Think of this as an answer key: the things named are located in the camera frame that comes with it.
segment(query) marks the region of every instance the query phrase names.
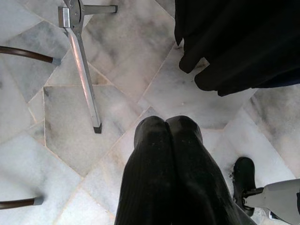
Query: white marble tile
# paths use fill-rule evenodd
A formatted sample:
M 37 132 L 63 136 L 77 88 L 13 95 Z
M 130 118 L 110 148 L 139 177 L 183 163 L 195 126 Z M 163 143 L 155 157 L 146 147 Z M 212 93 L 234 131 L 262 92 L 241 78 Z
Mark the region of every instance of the white marble tile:
M 208 152 L 212 152 L 222 136 L 223 130 L 200 128 L 203 144 Z
M 24 98 L 0 59 L 0 143 L 33 124 Z
M 260 185 L 295 179 L 280 155 L 243 109 L 226 126 L 224 135 L 240 155 L 254 161 L 255 176 Z
M 254 91 L 225 97 L 202 91 L 197 88 L 194 77 L 205 65 L 199 64 L 192 73 L 185 74 L 178 67 L 182 56 L 182 47 L 174 46 L 144 98 L 166 118 L 186 115 L 201 128 L 223 129 Z
M 31 137 L 33 137 L 38 143 L 45 146 L 45 122 L 41 121 L 26 131 Z
M 92 84 L 108 84 L 108 80 L 100 74 L 91 64 L 89 64 L 90 78 Z M 63 58 L 61 65 L 51 74 L 45 86 L 71 86 L 81 85 L 79 73 L 75 64 L 72 50 L 69 49 L 66 56 Z
M 262 223 L 259 225 L 288 225 L 286 222 L 280 221 L 280 220 L 273 220 L 265 218 Z
M 222 172 L 230 195 L 233 196 L 233 180 L 231 173 L 233 172 L 236 160 L 241 157 L 241 155 L 235 151 L 233 145 L 224 135 L 219 139 L 215 149 L 211 151 L 210 154 Z
M 45 87 L 46 145 L 82 176 L 142 113 L 114 86 L 94 86 L 102 134 L 95 134 L 82 87 Z
M 41 19 L 30 13 L 15 0 L 1 1 L 0 8 L 0 43 L 21 34 Z
M 28 10 L 58 26 L 58 6 L 65 6 L 63 0 L 17 0 Z
M 88 61 L 137 102 L 174 43 L 174 20 L 152 0 L 117 4 L 118 13 L 93 16 L 82 38 Z
M 0 199 L 43 195 L 42 205 L 2 210 L 0 224 L 51 225 L 81 178 L 28 134 L 0 145 Z
M 28 105 L 36 122 L 44 120 L 45 114 L 43 90 L 40 90 L 35 97 L 30 100 Z
M 134 150 L 135 128 L 140 121 L 152 115 L 158 116 L 157 112 L 150 108 L 100 160 L 82 183 L 82 187 L 114 215 L 118 207 L 123 170 Z
M 64 57 L 70 47 L 68 38 L 63 32 L 45 21 L 10 39 L 5 45 L 59 59 Z M 3 59 L 26 102 L 41 90 L 56 67 L 47 62 L 20 56 L 5 55 Z
M 114 216 L 83 189 L 77 190 L 57 225 L 113 225 Z
M 296 177 L 300 177 L 300 85 L 260 89 L 245 110 Z
M 171 17 L 175 18 L 175 0 L 155 0 L 162 8 L 167 11 Z

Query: brown chair leg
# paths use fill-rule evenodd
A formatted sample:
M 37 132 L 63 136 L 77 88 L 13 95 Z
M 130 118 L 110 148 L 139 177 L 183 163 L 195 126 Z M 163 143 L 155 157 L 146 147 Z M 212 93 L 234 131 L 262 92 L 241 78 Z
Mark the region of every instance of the brown chair leg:
M 57 66 L 60 65 L 60 60 L 59 59 L 56 59 L 56 58 L 53 58 L 53 57 L 50 57 L 50 56 L 46 56 L 46 55 L 42 55 L 42 54 L 39 54 L 39 53 L 36 53 L 36 52 L 27 51 L 27 50 L 24 50 L 24 49 L 0 46 L 0 53 L 10 54 L 10 55 L 18 55 L 18 56 L 23 56 L 23 57 L 35 59 L 35 60 L 49 62 L 49 63 L 52 63 L 52 64 L 57 65 Z
M 41 205 L 43 203 L 43 197 L 36 197 L 30 199 L 16 200 L 16 201 L 6 201 L 0 202 L 0 210 L 12 209 L 30 205 Z

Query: chair leg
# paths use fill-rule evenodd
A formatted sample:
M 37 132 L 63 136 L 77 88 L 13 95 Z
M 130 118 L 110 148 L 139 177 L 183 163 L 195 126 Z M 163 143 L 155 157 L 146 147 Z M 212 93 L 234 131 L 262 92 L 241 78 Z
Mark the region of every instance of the chair leg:
M 43 197 L 36 197 L 36 198 L 29 198 L 29 199 L 22 199 L 16 201 L 5 201 L 0 202 L 0 210 L 30 206 L 30 205 L 41 205 L 43 203 Z
M 84 5 L 84 14 L 85 15 L 94 15 L 94 14 L 101 14 L 101 13 L 117 13 L 118 6 L 110 5 L 110 6 L 91 6 L 91 5 Z
M 60 59 L 53 58 L 53 57 L 46 56 L 46 55 L 42 55 L 42 54 L 39 54 L 39 53 L 36 53 L 36 52 L 27 51 L 27 50 L 24 50 L 24 49 L 0 46 L 0 53 L 10 54 L 10 55 L 18 55 L 18 56 L 23 56 L 23 57 L 35 59 L 35 60 L 49 62 L 49 63 L 52 63 L 56 66 L 60 65 Z

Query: black trousers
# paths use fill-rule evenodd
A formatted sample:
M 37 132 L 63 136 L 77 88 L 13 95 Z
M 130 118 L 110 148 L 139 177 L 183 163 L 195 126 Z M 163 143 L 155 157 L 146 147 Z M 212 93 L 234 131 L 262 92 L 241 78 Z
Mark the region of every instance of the black trousers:
M 124 169 L 115 225 L 253 225 L 233 202 L 198 125 L 144 119 Z

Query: dark garment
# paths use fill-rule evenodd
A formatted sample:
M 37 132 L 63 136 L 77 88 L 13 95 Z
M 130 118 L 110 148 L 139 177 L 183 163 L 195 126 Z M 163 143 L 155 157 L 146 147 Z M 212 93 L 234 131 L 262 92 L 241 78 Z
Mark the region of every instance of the dark garment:
M 146 118 L 134 146 L 115 225 L 255 225 L 233 203 L 190 118 Z
M 185 42 L 180 68 L 190 73 L 202 57 L 210 62 L 195 77 L 200 89 L 217 90 L 224 96 L 248 88 L 279 86 L 282 77 L 286 77 L 282 86 L 299 82 L 299 0 L 175 3 L 176 41 Z

